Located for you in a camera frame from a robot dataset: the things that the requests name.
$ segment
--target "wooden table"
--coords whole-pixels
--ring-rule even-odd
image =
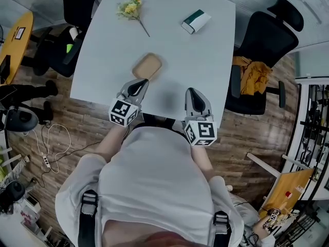
[[[27,12],[15,23],[9,31],[1,48],[0,63],[6,55],[10,55],[10,75],[4,84],[10,84],[14,79],[24,57],[33,27],[33,14]]]
[[[281,174],[274,191],[262,208],[265,210],[279,208],[282,214],[289,213],[298,201],[299,197],[302,195],[302,193],[296,188],[306,188],[306,184],[312,173],[313,169],[308,169]],[[293,194],[290,199],[288,199],[285,195],[287,191]],[[261,209],[259,211],[261,218],[267,215],[267,211],[265,210]]]
[[[111,105],[121,87],[134,80],[133,67],[147,53],[158,55],[162,68],[150,82],[143,112],[184,120],[189,87],[210,101],[220,127],[230,80],[235,4],[228,0],[142,0],[141,19],[150,37],[134,20],[119,18],[118,3],[102,0],[84,39],[71,98]],[[211,16],[195,34],[181,27],[198,9]]]

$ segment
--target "tissue box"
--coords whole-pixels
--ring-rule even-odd
[[[188,18],[186,18],[181,26],[188,33],[192,34],[202,28],[209,21],[209,19],[211,19],[211,16],[199,9]]]

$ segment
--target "flower stem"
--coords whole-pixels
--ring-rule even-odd
[[[150,35],[149,35],[148,31],[146,30],[146,28],[144,27],[144,25],[143,25],[141,19],[140,19],[140,18],[137,18],[137,20],[138,20],[138,22],[140,23],[140,25],[143,27],[143,29],[145,30],[146,34],[148,34],[148,36],[150,37]]]

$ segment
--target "brown tray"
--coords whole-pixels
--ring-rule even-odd
[[[161,67],[161,60],[154,53],[147,53],[133,68],[133,74],[137,79],[151,80]]]

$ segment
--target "backpack strap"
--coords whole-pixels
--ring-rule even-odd
[[[92,189],[82,195],[80,222],[79,222],[79,247],[95,247],[95,216],[98,206],[98,195]]]
[[[213,224],[216,227],[214,247],[228,246],[232,233],[228,215],[223,211],[216,212],[214,215]]]

